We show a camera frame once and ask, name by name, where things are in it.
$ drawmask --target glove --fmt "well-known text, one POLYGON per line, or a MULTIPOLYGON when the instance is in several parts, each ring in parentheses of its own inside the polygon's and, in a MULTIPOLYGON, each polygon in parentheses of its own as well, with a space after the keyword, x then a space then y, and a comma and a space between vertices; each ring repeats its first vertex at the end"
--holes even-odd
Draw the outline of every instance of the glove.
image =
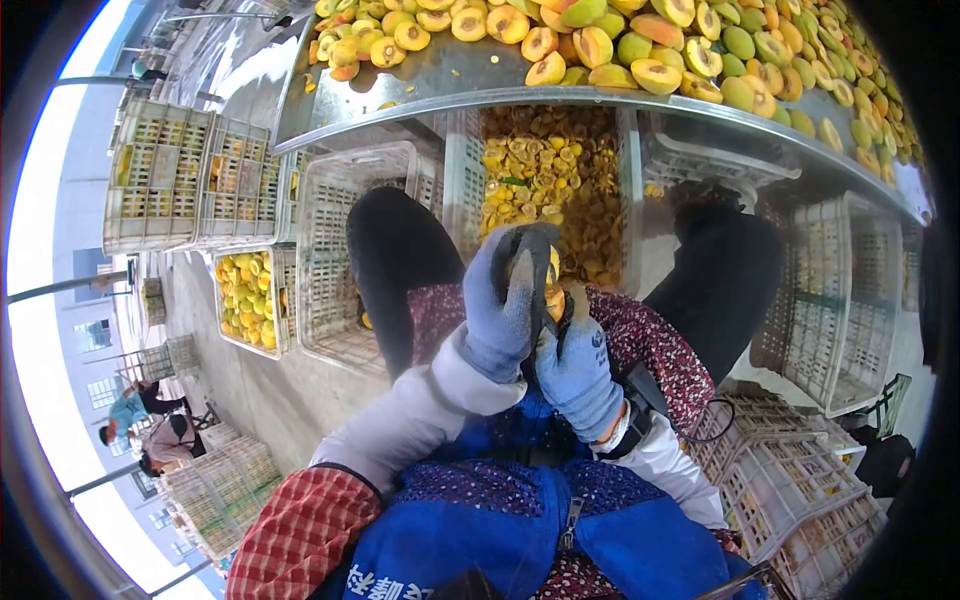
POLYGON ((509 254, 523 227, 494 229, 473 257, 464 275, 464 307, 467 335, 460 354, 478 372, 495 383, 513 383, 520 361, 530 354, 531 308, 534 296, 534 264, 530 249, 509 254), (495 281, 506 274, 510 261, 506 301, 500 299, 495 281))
POLYGON ((546 328, 537 343, 537 379, 550 404, 569 421, 581 442, 593 443, 616 419, 623 388, 611 379, 607 338, 589 314, 583 287, 570 290, 573 318, 563 345, 546 328))

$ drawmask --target blue shirt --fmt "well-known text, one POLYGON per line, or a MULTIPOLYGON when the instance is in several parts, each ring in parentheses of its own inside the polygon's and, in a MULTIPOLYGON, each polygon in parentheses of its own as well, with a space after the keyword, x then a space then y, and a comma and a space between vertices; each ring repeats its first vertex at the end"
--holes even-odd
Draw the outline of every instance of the blue shirt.
POLYGON ((120 395, 110 406, 110 418, 117 421, 117 434, 121 435, 139 420, 147 418, 147 409, 143 407, 140 393, 134 391, 130 397, 120 395))

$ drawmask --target floor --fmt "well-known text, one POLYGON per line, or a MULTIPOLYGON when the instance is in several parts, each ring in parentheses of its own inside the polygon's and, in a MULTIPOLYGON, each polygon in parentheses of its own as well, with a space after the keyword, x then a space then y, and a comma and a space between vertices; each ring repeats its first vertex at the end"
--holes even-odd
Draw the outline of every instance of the floor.
MULTIPOLYGON (((253 19, 202 23, 191 34, 190 52, 174 62, 172 72, 178 78, 166 85, 163 96, 193 106, 196 92, 206 89, 225 98, 207 108, 270 127, 285 77, 282 65, 292 63, 291 48, 296 50, 290 35, 265 34, 253 19)), ((670 271, 678 246, 662 207, 652 205, 644 220, 640 298, 670 271)), ((345 372, 298 349, 274 361, 227 343, 219 334, 213 279, 203 257, 196 252, 172 252, 153 260, 163 280, 165 333, 192 333, 200 354, 199 376, 179 382, 195 411, 202 412, 209 401, 222 420, 269 445, 282 472, 305 467, 324 435, 385 391, 383 382, 345 372)), ((148 333, 156 336, 156 329, 148 333)), ((891 376, 905 372, 914 377, 898 429, 918 444, 934 379, 920 366, 916 313, 901 315, 897 348, 902 349, 892 359, 891 376)), ((732 376, 755 377, 775 389, 785 381, 774 373, 758 372, 744 360, 732 376)), ((799 396, 788 393, 789 385, 783 389, 791 401, 801 402, 799 396)))

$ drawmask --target wall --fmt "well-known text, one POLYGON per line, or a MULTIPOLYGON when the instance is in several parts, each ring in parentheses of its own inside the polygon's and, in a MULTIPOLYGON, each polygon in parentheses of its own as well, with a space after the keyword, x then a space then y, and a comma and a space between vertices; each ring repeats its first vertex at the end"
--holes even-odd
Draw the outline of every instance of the wall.
MULTIPOLYGON (((104 208, 107 197, 110 159, 104 149, 113 126, 113 116, 123 88, 117 85, 91 85, 87 88, 80 107, 80 118, 74 126, 67 145, 66 161, 60 177, 57 213, 54 222, 54 280, 72 279, 74 251, 101 247, 104 208)), ((77 400, 87 433, 107 472, 125 467, 133 457, 130 452, 115 457, 99 440, 99 428, 105 424, 109 407, 95 409, 87 391, 87 384, 116 375, 117 360, 93 362, 120 354, 117 317, 110 298, 76 302, 73 290, 55 294, 57 325, 63 360, 70 379, 71 391, 77 400), (113 346, 86 353, 79 352, 74 326, 100 320, 109 321, 113 346)), ((171 564, 198 564, 203 560, 193 551, 178 556, 171 546, 180 540, 173 526, 157 530, 150 515, 163 509, 158 496, 144 500, 133 477, 125 476, 112 485, 130 508, 137 522, 171 564)), ((222 597, 223 586, 212 569, 201 576, 215 597, 222 597)))

